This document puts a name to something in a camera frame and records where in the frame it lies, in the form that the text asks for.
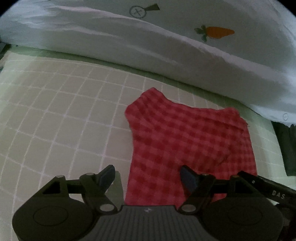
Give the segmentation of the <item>red checkered shorts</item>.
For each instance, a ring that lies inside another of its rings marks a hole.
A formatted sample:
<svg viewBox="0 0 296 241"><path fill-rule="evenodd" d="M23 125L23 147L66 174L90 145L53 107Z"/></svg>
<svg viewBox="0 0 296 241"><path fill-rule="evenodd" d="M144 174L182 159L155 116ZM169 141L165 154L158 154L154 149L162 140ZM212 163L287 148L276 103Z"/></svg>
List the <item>red checkered shorts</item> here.
<svg viewBox="0 0 296 241"><path fill-rule="evenodd" d="M229 179L257 168L247 122L237 109L192 108L145 91L125 110L133 154L125 203L181 206L180 168Z"/></svg>

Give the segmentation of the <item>black storage bag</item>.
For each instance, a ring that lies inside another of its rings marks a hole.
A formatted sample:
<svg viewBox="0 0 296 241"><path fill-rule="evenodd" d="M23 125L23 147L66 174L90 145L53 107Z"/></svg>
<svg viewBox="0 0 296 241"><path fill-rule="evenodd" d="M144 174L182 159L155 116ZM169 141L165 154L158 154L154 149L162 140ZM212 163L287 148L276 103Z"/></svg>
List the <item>black storage bag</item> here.
<svg viewBox="0 0 296 241"><path fill-rule="evenodd" d="M283 158L285 172L287 176L295 176L296 172L296 145L295 145L295 125L290 127L278 123L271 122L275 135L280 146Z"/></svg>

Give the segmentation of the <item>white carrot print duvet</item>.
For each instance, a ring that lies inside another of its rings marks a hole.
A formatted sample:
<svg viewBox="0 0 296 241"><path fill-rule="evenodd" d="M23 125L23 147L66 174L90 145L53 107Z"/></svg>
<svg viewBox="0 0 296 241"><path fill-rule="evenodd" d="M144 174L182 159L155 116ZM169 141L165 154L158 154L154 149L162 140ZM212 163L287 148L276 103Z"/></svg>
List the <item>white carrot print duvet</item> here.
<svg viewBox="0 0 296 241"><path fill-rule="evenodd" d="M157 73L295 124L295 15L279 1L1 1L1 40Z"/></svg>

